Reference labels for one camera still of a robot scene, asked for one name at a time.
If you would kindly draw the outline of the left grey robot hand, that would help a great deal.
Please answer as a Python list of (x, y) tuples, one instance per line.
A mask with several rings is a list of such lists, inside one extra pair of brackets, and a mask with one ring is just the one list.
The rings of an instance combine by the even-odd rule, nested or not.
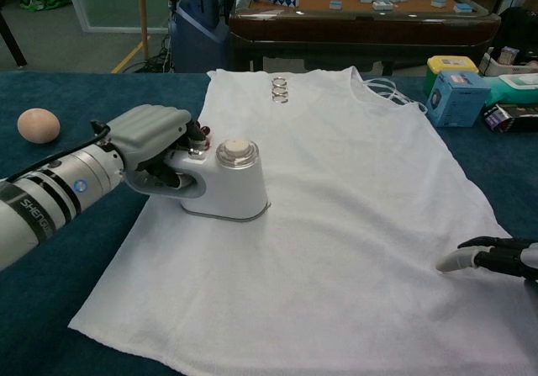
[(203, 146), (207, 136), (184, 109), (136, 106), (107, 123), (109, 142), (124, 164), (123, 177), (132, 188), (179, 189), (188, 183), (166, 163), (166, 155), (191, 144)]

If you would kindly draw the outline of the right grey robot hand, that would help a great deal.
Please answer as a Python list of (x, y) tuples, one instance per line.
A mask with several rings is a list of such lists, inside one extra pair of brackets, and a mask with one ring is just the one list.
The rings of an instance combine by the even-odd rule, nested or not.
[(435, 264), (442, 273), (479, 267), (536, 282), (537, 240), (479, 236), (463, 242)]

